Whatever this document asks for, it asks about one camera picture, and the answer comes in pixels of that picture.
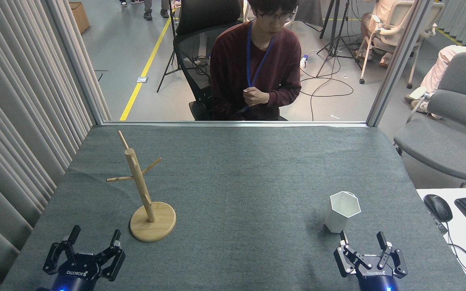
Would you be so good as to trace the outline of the person's hand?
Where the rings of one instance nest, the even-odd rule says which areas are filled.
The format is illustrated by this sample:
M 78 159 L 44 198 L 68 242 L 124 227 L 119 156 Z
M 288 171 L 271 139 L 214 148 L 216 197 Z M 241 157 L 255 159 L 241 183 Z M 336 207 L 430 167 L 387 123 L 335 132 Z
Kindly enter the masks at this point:
M 267 104 L 270 99 L 270 94 L 260 91 L 256 87 L 249 87 L 243 90 L 244 100 L 246 105 L 255 106 L 259 104 Z

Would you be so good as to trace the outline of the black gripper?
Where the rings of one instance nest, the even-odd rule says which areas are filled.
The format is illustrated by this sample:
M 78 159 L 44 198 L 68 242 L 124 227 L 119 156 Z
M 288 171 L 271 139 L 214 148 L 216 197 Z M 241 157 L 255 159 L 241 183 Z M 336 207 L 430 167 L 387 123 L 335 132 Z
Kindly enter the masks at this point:
M 398 291 L 396 278 L 407 275 L 403 252 L 388 242 L 380 231 L 377 241 L 382 250 L 380 256 L 361 255 L 348 242 L 345 230 L 340 232 L 341 241 L 334 251 L 335 261 L 342 277 L 355 274 L 361 291 Z M 391 258 L 393 268 L 388 263 Z
M 74 225 L 67 239 L 52 243 L 42 269 L 48 275 L 57 274 L 57 278 L 52 287 L 38 287 L 38 291 L 93 291 L 99 277 L 110 282 L 116 279 L 126 258 L 119 241 L 120 230 L 114 231 L 110 246 L 97 255 L 74 254 L 80 230 L 79 225 Z M 58 266 L 62 252 L 67 260 Z

